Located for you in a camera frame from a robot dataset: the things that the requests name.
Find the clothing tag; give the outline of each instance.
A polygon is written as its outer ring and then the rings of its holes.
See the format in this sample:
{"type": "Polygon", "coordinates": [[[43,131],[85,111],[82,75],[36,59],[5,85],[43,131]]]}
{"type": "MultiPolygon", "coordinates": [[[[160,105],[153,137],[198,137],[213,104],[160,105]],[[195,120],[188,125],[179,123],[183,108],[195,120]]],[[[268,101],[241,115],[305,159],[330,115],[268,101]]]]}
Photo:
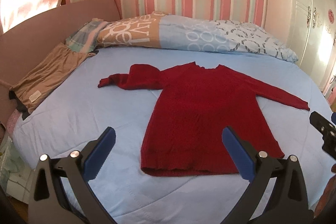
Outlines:
{"type": "Polygon", "coordinates": [[[39,98],[42,95],[42,93],[38,90],[36,92],[34,92],[30,97],[29,100],[30,102],[34,102],[37,98],[39,98]]]}

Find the red sweater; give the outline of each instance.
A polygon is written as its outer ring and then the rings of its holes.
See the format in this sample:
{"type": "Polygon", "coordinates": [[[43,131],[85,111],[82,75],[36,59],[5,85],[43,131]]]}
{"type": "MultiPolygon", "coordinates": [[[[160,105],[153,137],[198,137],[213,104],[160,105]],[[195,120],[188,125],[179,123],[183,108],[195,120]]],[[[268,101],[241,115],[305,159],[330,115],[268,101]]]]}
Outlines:
{"type": "Polygon", "coordinates": [[[221,139],[226,126],[256,150],[282,158],[256,96],[309,110],[300,98],[222,65],[205,69],[193,62],[163,71],[132,65],[129,74],[110,75],[98,87],[106,85],[163,89],[141,147],[141,169],[153,176],[236,173],[221,139]]]}

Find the sweater sleeve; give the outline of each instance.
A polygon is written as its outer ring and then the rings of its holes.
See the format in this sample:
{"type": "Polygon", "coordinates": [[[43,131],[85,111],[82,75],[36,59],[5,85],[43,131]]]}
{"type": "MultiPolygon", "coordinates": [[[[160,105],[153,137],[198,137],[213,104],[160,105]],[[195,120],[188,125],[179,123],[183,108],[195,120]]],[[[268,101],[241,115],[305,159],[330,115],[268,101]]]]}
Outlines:
{"type": "Polygon", "coordinates": [[[257,96],[261,96],[272,101],[282,103],[283,105],[292,106],[298,109],[310,110],[306,101],[301,100],[300,98],[280,88],[266,84],[243,73],[239,73],[239,75],[240,78],[243,78],[245,83],[256,93],[257,96]]]}
{"type": "Polygon", "coordinates": [[[117,73],[110,75],[108,78],[101,79],[98,87],[117,85],[124,90],[161,90],[193,64],[194,63],[189,63],[175,66],[162,71],[151,65],[136,64],[131,66],[128,74],[117,73]]]}

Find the red flower decoration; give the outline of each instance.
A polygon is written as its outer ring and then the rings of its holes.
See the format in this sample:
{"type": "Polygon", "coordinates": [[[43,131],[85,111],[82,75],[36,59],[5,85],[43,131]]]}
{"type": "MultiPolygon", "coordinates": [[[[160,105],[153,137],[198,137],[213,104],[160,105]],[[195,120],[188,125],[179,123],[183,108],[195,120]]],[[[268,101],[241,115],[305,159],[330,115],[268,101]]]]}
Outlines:
{"type": "Polygon", "coordinates": [[[332,12],[332,10],[329,10],[328,16],[329,16],[330,23],[333,24],[335,22],[335,17],[334,17],[334,13],[332,12]]]}

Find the blue gripper pad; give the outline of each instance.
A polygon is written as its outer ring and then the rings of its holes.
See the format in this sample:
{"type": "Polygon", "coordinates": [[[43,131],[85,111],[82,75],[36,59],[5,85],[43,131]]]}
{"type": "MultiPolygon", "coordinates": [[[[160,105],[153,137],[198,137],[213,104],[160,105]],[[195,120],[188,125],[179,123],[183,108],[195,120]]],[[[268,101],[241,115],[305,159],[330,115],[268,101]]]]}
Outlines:
{"type": "Polygon", "coordinates": [[[336,112],[334,112],[333,114],[331,114],[331,121],[336,124],[336,112]]]}
{"type": "Polygon", "coordinates": [[[224,128],[222,141],[241,177],[252,182],[255,177],[255,162],[241,144],[244,141],[241,141],[230,127],[224,128]]]}
{"type": "Polygon", "coordinates": [[[82,176],[86,182],[96,178],[115,143],[116,132],[108,127],[97,140],[89,142],[84,147],[82,176]]]}

